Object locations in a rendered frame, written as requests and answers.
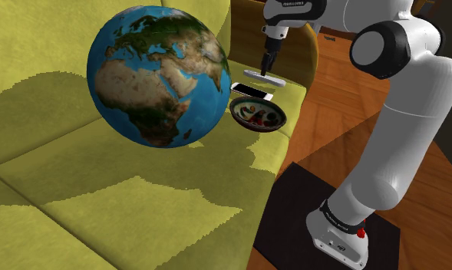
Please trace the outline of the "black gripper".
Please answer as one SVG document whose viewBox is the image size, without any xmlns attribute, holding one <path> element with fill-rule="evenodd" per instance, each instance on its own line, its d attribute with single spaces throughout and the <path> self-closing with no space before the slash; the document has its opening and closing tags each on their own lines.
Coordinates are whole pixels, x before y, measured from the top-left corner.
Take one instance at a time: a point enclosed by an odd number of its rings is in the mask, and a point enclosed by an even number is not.
<svg viewBox="0 0 452 270">
<path fill-rule="evenodd" d="M 261 75 L 266 76 L 266 73 L 272 70 L 272 66 L 276 60 L 277 53 L 282 46 L 282 39 L 266 38 L 265 49 L 266 53 L 262 57 Z"/>
</svg>

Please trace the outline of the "white remote control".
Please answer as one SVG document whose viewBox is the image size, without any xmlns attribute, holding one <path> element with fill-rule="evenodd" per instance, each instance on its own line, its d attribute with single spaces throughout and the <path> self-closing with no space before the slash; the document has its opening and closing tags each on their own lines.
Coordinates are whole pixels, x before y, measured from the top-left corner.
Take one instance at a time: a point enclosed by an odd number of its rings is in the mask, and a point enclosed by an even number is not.
<svg viewBox="0 0 452 270">
<path fill-rule="evenodd" d="M 271 77 L 269 75 L 261 75 L 257 71 L 251 71 L 251 70 L 244 70 L 243 74 L 247 77 L 272 84 L 277 87 L 284 87 L 286 85 L 286 82 L 283 79 L 277 78 L 277 77 Z"/>
</svg>

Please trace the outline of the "white smartphone black screen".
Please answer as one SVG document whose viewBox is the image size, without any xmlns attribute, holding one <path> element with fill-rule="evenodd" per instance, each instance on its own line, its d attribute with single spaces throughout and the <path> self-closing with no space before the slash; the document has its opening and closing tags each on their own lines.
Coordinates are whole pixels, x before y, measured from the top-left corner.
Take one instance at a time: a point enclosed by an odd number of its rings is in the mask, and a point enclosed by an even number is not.
<svg viewBox="0 0 452 270">
<path fill-rule="evenodd" d="M 254 87 L 247 86 L 245 84 L 241 84 L 238 82 L 235 82 L 231 85 L 231 90 L 242 95 L 250 96 L 250 97 L 257 97 L 264 100 L 271 100 L 273 98 L 272 94 L 269 94 L 265 91 L 261 91 L 258 89 L 255 89 Z"/>
</svg>

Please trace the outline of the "dark patterned bowl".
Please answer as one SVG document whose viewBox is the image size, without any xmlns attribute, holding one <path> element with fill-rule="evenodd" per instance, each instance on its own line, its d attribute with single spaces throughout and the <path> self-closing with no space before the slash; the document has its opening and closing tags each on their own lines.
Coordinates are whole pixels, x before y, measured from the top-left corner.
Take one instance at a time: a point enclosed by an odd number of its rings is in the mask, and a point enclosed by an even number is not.
<svg viewBox="0 0 452 270">
<path fill-rule="evenodd" d="M 287 122 L 278 105 L 257 97 L 237 97 L 230 102 L 229 110 L 239 125 L 255 132 L 272 132 Z"/>
</svg>

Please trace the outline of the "blue earth globe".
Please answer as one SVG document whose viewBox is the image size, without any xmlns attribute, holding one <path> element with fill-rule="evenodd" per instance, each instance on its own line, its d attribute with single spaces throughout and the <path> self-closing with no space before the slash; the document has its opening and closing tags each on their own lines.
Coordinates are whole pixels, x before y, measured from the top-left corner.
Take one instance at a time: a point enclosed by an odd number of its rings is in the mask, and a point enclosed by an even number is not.
<svg viewBox="0 0 452 270">
<path fill-rule="evenodd" d="M 175 8 L 135 6 L 98 32 L 87 85 L 118 133 L 144 146 L 174 148 L 219 123 L 231 77 L 226 52 L 201 21 Z"/>
</svg>

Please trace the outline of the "yellow green sofa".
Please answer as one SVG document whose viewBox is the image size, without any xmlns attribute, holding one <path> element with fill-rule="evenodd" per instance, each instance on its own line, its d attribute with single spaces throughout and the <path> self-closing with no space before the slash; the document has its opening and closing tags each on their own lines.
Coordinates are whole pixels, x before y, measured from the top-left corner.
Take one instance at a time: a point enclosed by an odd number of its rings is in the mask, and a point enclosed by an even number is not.
<svg viewBox="0 0 452 270">
<path fill-rule="evenodd" d="M 300 81 L 273 87 L 286 124 L 257 133 L 232 117 L 182 147 L 118 133 L 97 110 L 87 59 L 102 27 L 135 6 L 201 21 L 232 59 L 263 50 L 262 6 L 249 0 L 0 0 L 0 270 L 245 270 L 317 66 L 315 33 L 291 29 Z"/>
</svg>

